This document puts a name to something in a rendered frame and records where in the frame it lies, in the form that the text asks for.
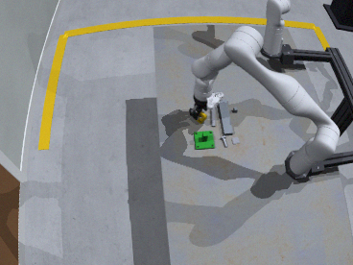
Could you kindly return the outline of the yellow square nut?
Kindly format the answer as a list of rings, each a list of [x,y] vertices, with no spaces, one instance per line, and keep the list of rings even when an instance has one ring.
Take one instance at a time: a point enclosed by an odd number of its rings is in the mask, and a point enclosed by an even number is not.
[[[199,118],[199,120],[196,120],[196,119],[195,120],[201,124],[206,119],[207,115],[201,112],[200,116],[202,117],[201,119]]]

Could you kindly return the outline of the green square plate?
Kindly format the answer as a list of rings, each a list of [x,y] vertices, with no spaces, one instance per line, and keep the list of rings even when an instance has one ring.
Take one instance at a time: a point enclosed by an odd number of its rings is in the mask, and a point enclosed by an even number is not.
[[[194,132],[194,137],[195,137],[196,150],[215,148],[212,131]]]

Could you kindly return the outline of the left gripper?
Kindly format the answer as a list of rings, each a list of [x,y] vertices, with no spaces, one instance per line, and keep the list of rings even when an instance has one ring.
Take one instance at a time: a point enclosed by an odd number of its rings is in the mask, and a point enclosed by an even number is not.
[[[194,119],[199,120],[199,115],[201,113],[201,111],[204,109],[205,111],[208,110],[207,108],[207,103],[206,101],[200,101],[198,99],[196,99],[195,96],[193,96],[195,104],[193,108],[189,109],[190,115],[192,117],[194,117]],[[197,113],[198,112],[198,113]]]

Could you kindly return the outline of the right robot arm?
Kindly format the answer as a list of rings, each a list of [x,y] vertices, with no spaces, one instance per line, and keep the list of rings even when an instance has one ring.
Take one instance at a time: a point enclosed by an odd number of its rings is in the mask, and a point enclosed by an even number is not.
[[[289,12],[290,9],[290,0],[268,0],[267,2],[267,24],[263,49],[268,54],[277,55],[281,53],[285,26],[281,14]]]

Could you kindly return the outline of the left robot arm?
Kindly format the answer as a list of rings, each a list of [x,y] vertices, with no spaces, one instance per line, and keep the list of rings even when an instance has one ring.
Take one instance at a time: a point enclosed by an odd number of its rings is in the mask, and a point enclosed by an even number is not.
[[[324,161],[335,153],[340,130],[296,79],[270,71],[256,59],[263,43],[264,40],[258,31],[249,26],[241,26],[234,31],[225,44],[223,43],[205,57],[195,60],[192,64],[192,72],[196,76],[194,96],[200,101],[206,101],[209,110],[215,108],[224,94],[213,93],[214,81],[220,70],[232,62],[238,64],[288,113],[309,118],[316,124],[318,130],[315,137],[310,138],[290,160],[291,170],[297,175],[302,175],[318,162]]]

